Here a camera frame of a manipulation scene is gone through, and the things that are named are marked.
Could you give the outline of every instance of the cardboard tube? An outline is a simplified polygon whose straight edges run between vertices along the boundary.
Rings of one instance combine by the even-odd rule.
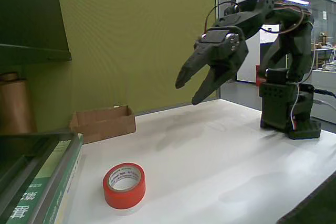
[[[34,113],[26,80],[17,73],[0,76],[0,133],[20,134],[36,132]]]

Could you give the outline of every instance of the black robotic arm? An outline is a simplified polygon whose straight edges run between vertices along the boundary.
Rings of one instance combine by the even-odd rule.
[[[212,28],[205,28],[204,34],[194,45],[194,53],[178,74],[175,86],[183,87],[202,67],[209,65],[208,75],[192,99],[193,105],[199,104],[240,69],[248,54],[246,39],[256,34],[264,24],[280,24],[279,36],[265,55],[258,73],[267,79],[260,88],[263,99],[261,126],[274,127],[295,139],[318,137],[320,126],[310,121],[313,87],[300,84],[300,99],[294,102],[296,95],[293,85],[311,70],[313,22],[307,10],[286,5],[283,0],[246,0],[230,6]],[[290,68],[274,69],[276,63],[287,54],[292,55]],[[294,116],[297,117],[296,125],[304,125],[308,131],[291,124],[291,117]]]

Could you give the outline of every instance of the green wall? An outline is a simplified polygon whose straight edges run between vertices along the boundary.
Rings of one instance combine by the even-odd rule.
[[[184,89],[175,80],[215,0],[60,3],[72,61],[24,69],[39,131],[66,127],[75,110],[128,104],[141,112],[191,101],[208,69]]]

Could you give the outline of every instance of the cable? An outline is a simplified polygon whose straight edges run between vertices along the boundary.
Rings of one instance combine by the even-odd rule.
[[[300,11],[300,13],[301,13],[301,17],[300,17],[299,22],[297,24],[294,24],[291,28],[289,28],[289,29],[287,29],[285,31],[268,31],[268,30],[263,29],[263,28],[261,28],[261,30],[263,30],[263,31],[265,31],[267,33],[270,33],[270,34],[286,34],[286,33],[289,33],[291,31],[295,30],[296,28],[298,28],[302,24],[302,21],[304,19],[304,12],[303,12],[303,10],[302,10],[302,8],[300,6],[297,6],[297,5],[284,5],[284,6],[275,7],[273,10],[283,10],[283,9],[289,9],[289,8],[293,9],[293,7],[297,8]]]
[[[313,103],[318,104],[318,105],[327,105],[327,106],[333,108],[334,110],[336,110],[336,107],[334,105],[331,105],[330,103],[327,103],[327,102],[319,100],[319,99],[314,99]]]
[[[294,108],[296,106],[296,104],[298,103],[299,101],[299,96],[300,96],[300,86],[298,84],[296,84],[296,87],[298,89],[298,94],[296,96],[296,99],[295,99],[295,102],[293,104],[293,107],[292,109],[290,110],[290,120],[292,122],[292,127],[293,127],[293,130],[295,131],[296,130],[296,126],[295,126],[295,122],[294,122],[294,117],[293,117],[293,111],[294,111]]]
[[[314,43],[315,43],[315,32],[314,32],[314,25],[312,22],[308,21],[307,22],[309,25],[311,25],[311,30],[313,32],[313,37],[314,37]],[[304,79],[304,80],[301,80],[299,82],[290,82],[290,84],[294,84],[296,85],[297,89],[298,89],[298,93],[297,93],[297,96],[296,96],[296,100],[293,104],[293,107],[290,111],[290,120],[292,122],[292,127],[293,127],[293,130],[296,130],[296,126],[295,126],[295,123],[294,123],[294,118],[293,118],[293,111],[294,111],[294,107],[296,106],[296,104],[298,103],[298,100],[299,100],[299,96],[300,96],[300,84],[304,83],[305,81],[307,81],[309,79],[309,77],[311,76],[311,73],[313,72],[313,68],[314,68],[314,62],[315,62],[315,53],[316,53],[316,48],[315,48],[315,45],[314,45],[314,53],[313,53],[313,61],[311,63],[311,67],[310,67],[310,70],[309,70],[309,74],[307,75],[307,77]]]
[[[325,90],[325,89],[314,89],[314,92],[316,94],[324,94],[324,95],[330,95],[331,97],[335,97],[336,98],[336,94],[334,94],[333,92],[329,91],[329,90]]]
[[[237,3],[237,2],[234,2],[234,1],[224,1],[224,2],[219,3],[218,5],[215,5],[215,6],[210,10],[209,14],[208,14],[208,15],[206,16],[206,18],[205,18],[205,23],[204,23],[204,33],[206,33],[206,30],[207,30],[207,23],[208,23],[208,18],[209,18],[209,16],[210,16],[210,14],[212,13],[212,11],[213,11],[214,9],[216,9],[217,7],[219,7],[220,5],[228,4],[228,3],[238,5],[238,3]]]

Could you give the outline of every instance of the red tape roll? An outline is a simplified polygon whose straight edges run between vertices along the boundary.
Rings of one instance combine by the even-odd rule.
[[[111,207],[131,208],[138,204],[145,195],[145,173],[137,164],[117,165],[106,173],[103,188],[105,200]]]

